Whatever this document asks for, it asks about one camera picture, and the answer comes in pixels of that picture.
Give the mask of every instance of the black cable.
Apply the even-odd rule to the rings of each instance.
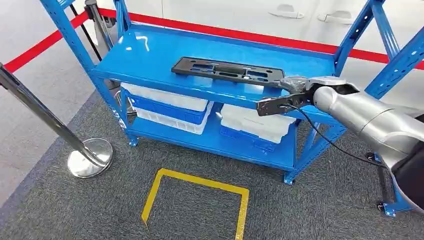
[[[368,164],[371,164],[371,165],[374,165],[374,166],[377,166],[377,167],[380,167],[380,168],[385,168],[385,166],[383,165],[383,164],[380,164],[380,163],[376,163],[376,162],[373,162],[373,161],[370,161],[370,160],[368,160],[368,159],[364,159],[364,158],[361,158],[361,157],[358,157],[358,156],[355,156],[355,155],[353,155],[352,153],[350,153],[350,152],[348,152],[348,151],[345,151],[345,150],[343,150],[343,149],[341,149],[339,146],[337,146],[334,142],[332,142],[330,139],[328,139],[326,136],[324,136],[324,134],[322,134],[319,130],[318,130],[318,128],[317,127],[315,127],[315,125],[314,125],[314,123],[312,122],[312,120],[309,118],[309,116],[302,110],[302,109],[300,109],[299,107],[297,107],[297,106],[294,106],[294,105],[292,105],[292,104],[289,104],[289,103],[285,103],[285,104],[282,104],[282,105],[286,105],[286,106],[289,106],[289,107],[291,107],[291,108],[294,108],[294,109],[296,109],[297,111],[299,111],[301,114],[303,114],[304,116],[305,116],[305,118],[306,118],[306,120],[309,122],[309,124],[311,125],[311,127],[323,138],[323,139],[325,139],[329,144],[331,144],[333,147],[335,147],[336,149],[338,149],[339,151],[341,151],[341,152],[343,152],[344,154],[346,154],[346,155],[349,155],[349,156],[351,156],[352,158],[355,158],[355,159],[358,159],[358,160],[360,160],[360,161],[363,161],[363,162],[366,162],[366,163],[368,163]]]
[[[74,14],[75,16],[78,16],[77,10],[75,10],[74,5],[72,5],[72,4],[71,4],[71,5],[70,5],[70,9],[72,10],[72,12],[73,12],[73,14]],[[97,51],[97,47],[96,47],[96,45],[94,44],[94,42],[93,42],[92,38],[90,37],[89,32],[88,32],[88,31],[87,31],[87,29],[86,29],[86,26],[84,26],[84,24],[81,24],[81,28],[82,28],[82,31],[84,32],[85,36],[87,37],[88,42],[90,43],[91,47],[93,48],[93,50],[94,50],[94,52],[95,52],[95,55],[97,56],[98,60],[99,60],[99,61],[101,61],[101,60],[102,60],[102,56],[100,56],[99,51]]]

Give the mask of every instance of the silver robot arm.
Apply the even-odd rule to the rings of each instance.
[[[424,123],[360,92],[337,77],[307,79],[303,92],[256,104],[260,116],[314,105],[357,134],[378,154],[395,188],[424,213]]]

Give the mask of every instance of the white storage bin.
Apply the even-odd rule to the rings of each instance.
[[[132,85],[125,82],[121,83],[120,86],[128,90],[128,92],[132,95],[140,96],[178,108],[203,112],[206,108],[206,105],[208,104],[208,100],[206,99]]]
[[[269,115],[259,116],[256,110],[224,104],[221,110],[221,125],[237,131],[258,136],[261,139],[279,144],[289,131],[296,118]]]
[[[142,108],[134,107],[137,112],[137,116],[142,119],[150,120],[155,123],[160,123],[172,128],[181,129],[183,131],[187,131],[193,134],[202,134],[205,129],[206,122],[208,120],[208,116],[211,113],[212,106],[214,105],[213,101],[210,101],[206,107],[206,113],[203,117],[201,124],[194,124],[187,121],[183,121],[177,118],[173,118],[170,116],[162,115],[156,112],[147,111]]]

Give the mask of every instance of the yellow floor marking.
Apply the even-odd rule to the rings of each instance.
[[[146,224],[149,218],[150,211],[152,210],[153,202],[155,201],[156,194],[158,193],[159,184],[161,183],[162,176],[168,176],[175,179],[181,179],[187,182],[204,185],[207,187],[222,189],[224,191],[236,193],[241,195],[240,211],[238,212],[237,230],[235,232],[235,239],[242,240],[243,233],[245,232],[246,212],[248,210],[249,190],[247,188],[234,186],[218,181],[213,181],[198,176],[192,176],[185,173],[168,170],[161,168],[157,171],[153,185],[151,186],[150,193],[148,194],[146,204],[143,212],[141,213],[141,220]]]

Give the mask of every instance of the cabinet door handle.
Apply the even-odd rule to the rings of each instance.
[[[339,23],[351,25],[354,22],[352,13],[345,10],[337,10],[329,13],[321,13],[316,16],[318,20],[326,23]]]
[[[280,4],[276,9],[272,9],[268,13],[276,17],[290,19],[302,19],[305,16],[302,12],[295,11],[295,8],[291,4]]]

